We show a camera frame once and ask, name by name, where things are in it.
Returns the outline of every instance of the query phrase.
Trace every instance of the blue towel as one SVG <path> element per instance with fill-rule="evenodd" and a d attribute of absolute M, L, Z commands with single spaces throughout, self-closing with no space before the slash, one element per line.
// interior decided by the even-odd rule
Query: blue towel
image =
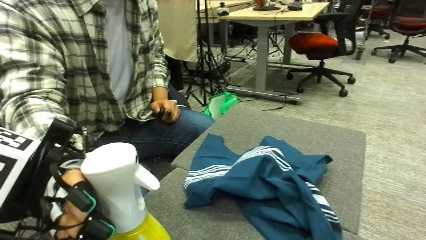
<path fill-rule="evenodd" d="M 238 155 L 209 134 L 185 180 L 185 207 L 213 204 L 223 191 L 266 239 L 339 240 L 338 218 L 314 185 L 330 162 L 327 155 L 303 155 L 270 136 Z"/>

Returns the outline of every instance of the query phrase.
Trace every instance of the chair wheel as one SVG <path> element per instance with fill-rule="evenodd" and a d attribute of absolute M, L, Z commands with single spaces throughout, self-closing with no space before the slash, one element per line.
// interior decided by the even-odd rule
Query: chair wheel
<path fill-rule="evenodd" d="M 338 96 L 341 96 L 341 97 L 346 97 L 347 96 L 347 90 L 345 88 L 341 89 L 341 91 L 338 92 Z"/>
<path fill-rule="evenodd" d="M 347 79 L 347 83 L 349 84 L 354 84 L 357 82 L 357 79 L 351 76 L 349 79 Z"/>
<path fill-rule="evenodd" d="M 305 92 L 305 89 L 303 89 L 302 87 L 297 87 L 297 88 L 295 88 L 295 92 L 297 92 L 297 93 L 303 93 L 303 92 Z"/>
<path fill-rule="evenodd" d="M 287 72 L 287 74 L 285 75 L 286 79 L 287 80 L 291 80 L 293 79 L 293 73 Z"/>
<path fill-rule="evenodd" d="M 362 52 L 363 52 L 363 50 L 358 50 L 357 57 L 355 57 L 355 59 L 357 59 L 357 60 L 359 60 L 359 59 L 361 59 Z"/>

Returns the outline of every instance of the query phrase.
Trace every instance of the spray bottle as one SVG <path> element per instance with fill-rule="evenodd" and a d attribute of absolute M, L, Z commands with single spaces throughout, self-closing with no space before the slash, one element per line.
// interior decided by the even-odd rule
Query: spray bottle
<path fill-rule="evenodd" d="M 138 164 L 137 152 L 128 143 L 110 143 L 90 153 L 81 172 L 93 185 L 105 216 L 116 225 L 112 240 L 169 240 L 170 236 L 148 212 L 140 186 L 160 188 L 158 179 Z"/>

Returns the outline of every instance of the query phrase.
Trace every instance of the black office chair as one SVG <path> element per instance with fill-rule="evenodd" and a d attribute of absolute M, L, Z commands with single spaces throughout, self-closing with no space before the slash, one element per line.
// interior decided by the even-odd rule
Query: black office chair
<path fill-rule="evenodd" d="M 376 32 L 379 35 L 384 35 L 384 39 L 388 39 L 390 34 L 384 31 L 384 28 L 387 27 L 391 2 L 388 0 L 370 0 L 363 1 L 362 5 L 365 6 L 361 8 L 361 16 L 367 19 L 367 26 L 358 29 L 358 31 L 365 31 L 367 28 L 366 38 L 371 35 L 371 32 Z"/>
<path fill-rule="evenodd" d="M 293 73 L 306 72 L 310 73 L 297 86 L 297 92 L 302 93 L 302 84 L 317 77 L 317 82 L 321 82 L 322 76 L 331 80 L 339 87 L 339 96 L 347 96 L 345 84 L 333 75 L 349 76 L 347 83 L 354 84 L 355 78 L 351 73 L 337 71 L 325 68 L 323 60 L 338 56 L 351 55 L 355 52 L 355 25 L 361 13 L 362 0 L 341 0 L 337 12 L 319 15 L 314 22 L 321 26 L 322 33 L 298 33 L 289 40 L 291 49 L 298 54 L 305 54 L 309 60 L 319 60 L 319 66 L 306 69 L 290 69 L 286 78 L 293 79 Z M 327 34 L 327 22 L 334 23 L 337 40 Z"/>
<path fill-rule="evenodd" d="M 392 53 L 388 58 L 388 63 L 396 61 L 395 58 L 398 55 L 403 57 L 406 51 L 411 51 L 426 58 L 426 48 L 408 45 L 410 37 L 424 36 L 426 34 L 426 1 L 395 0 L 388 26 L 394 32 L 406 36 L 403 44 L 376 47 L 371 55 L 375 56 L 378 50 L 390 49 Z"/>

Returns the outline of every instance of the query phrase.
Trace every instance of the hand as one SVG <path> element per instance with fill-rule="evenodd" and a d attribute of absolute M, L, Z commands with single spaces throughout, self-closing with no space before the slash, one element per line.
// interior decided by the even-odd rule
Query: hand
<path fill-rule="evenodd" d="M 163 108 L 165 111 L 161 120 L 166 123 L 174 123 L 181 114 L 175 102 L 170 100 L 157 100 L 150 103 L 150 109 L 154 114 L 158 114 L 161 108 Z"/>
<path fill-rule="evenodd" d="M 76 183 L 85 181 L 84 175 L 80 170 L 69 170 L 64 175 L 62 179 L 65 183 L 69 186 L 73 186 Z M 58 218 L 58 225 L 60 226 L 70 226 L 81 223 L 88 216 L 88 213 L 81 212 L 78 208 L 70 203 L 65 202 L 64 205 L 64 214 Z M 66 230 L 60 230 L 56 233 L 56 239 L 66 239 L 68 237 L 76 238 L 77 233 L 80 231 L 80 228 L 82 227 L 82 224 L 66 229 Z"/>

